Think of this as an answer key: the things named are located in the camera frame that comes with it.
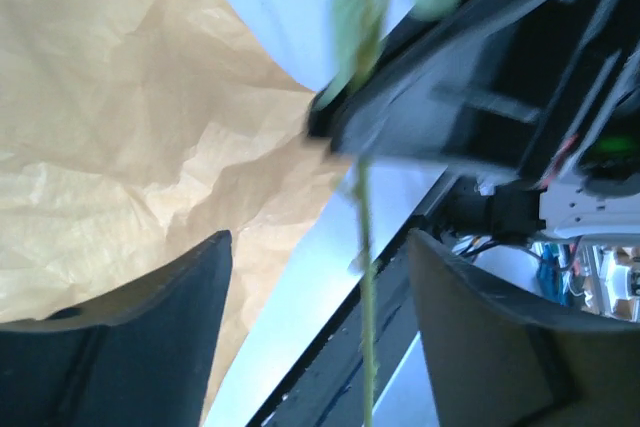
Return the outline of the orange flower bouquet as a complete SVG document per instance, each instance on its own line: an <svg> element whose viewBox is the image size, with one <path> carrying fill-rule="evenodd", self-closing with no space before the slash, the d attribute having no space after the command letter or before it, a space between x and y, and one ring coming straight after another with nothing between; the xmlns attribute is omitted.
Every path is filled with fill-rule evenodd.
<svg viewBox="0 0 640 427"><path fill-rule="evenodd" d="M227 230L201 425L344 171L303 139L327 3L1 0L1 326Z"/></svg>

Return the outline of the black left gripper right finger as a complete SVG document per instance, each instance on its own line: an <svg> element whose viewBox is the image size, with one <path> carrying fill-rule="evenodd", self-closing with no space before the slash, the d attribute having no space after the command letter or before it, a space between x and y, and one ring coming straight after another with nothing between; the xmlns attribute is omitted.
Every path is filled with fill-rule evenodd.
<svg viewBox="0 0 640 427"><path fill-rule="evenodd" d="M408 255L441 425L638 425L638 325L545 300L419 230Z"/></svg>

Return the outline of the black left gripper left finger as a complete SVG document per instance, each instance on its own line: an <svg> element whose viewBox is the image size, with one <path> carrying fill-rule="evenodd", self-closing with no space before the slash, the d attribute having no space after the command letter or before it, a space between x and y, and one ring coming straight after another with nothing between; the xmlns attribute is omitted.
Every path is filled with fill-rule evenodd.
<svg viewBox="0 0 640 427"><path fill-rule="evenodd" d="M199 425L231 246L219 231L106 294L2 324L2 425Z"/></svg>

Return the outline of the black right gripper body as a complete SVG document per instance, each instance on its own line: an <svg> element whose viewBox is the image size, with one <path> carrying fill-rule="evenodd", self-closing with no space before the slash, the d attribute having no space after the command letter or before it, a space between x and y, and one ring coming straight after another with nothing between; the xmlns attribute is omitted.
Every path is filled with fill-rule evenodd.
<svg viewBox="0 0 640 427"><path fill-rule="evenodd" d="M537 183L606 125L639 67L639 0L546 0L493 35L474 80L531 121L464 117L465 156Z"/></svg>

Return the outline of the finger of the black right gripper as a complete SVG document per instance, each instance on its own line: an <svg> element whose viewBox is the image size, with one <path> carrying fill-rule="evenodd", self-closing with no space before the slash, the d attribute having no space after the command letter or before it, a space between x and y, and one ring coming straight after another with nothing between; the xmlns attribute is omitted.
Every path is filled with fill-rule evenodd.
<svg viewBox="0 0 640 427"><path fill-rule="evenodd" d="M546 104L528 99L515 65L521 30L543 0L471 0L403 32L372 77L306 123L335 154L371 154L482 167L544 167Z"/></svg>

